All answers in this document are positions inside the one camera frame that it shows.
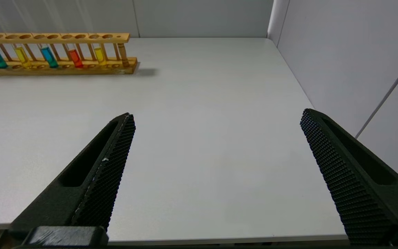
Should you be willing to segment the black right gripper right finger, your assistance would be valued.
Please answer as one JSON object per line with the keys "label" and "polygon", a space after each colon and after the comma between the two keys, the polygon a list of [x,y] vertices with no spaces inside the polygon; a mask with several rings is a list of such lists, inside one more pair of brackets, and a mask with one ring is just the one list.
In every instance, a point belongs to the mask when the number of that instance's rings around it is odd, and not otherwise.
{"label": "black right gripper right finger", "polygon": [[398,173],[322,112],[300,126],[350,244],[398,245]]}

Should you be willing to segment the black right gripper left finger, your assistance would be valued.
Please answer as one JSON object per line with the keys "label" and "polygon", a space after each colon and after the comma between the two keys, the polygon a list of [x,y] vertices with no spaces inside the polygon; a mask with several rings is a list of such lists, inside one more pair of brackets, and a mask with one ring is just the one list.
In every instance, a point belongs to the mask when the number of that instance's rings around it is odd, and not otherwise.
{"label": "black right gripper left finger", "polygon": [[135,130],[134,116],[128,112],[112,119],[9,230],[70,225],[108,228]]}

